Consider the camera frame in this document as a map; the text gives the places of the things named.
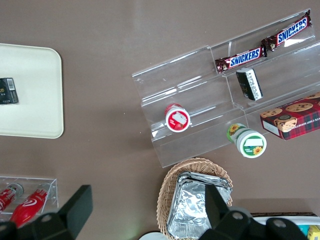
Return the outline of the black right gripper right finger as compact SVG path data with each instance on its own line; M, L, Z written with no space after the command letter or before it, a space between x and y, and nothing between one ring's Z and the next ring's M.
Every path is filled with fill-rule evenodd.
M230 212L215 185L205 186L205 211L211 227L216 227L224 216Z

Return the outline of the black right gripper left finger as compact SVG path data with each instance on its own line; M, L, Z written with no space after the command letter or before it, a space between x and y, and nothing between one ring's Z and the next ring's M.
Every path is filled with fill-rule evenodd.
M82 185L58 211L69 232L80 232L93 212L91 185Z

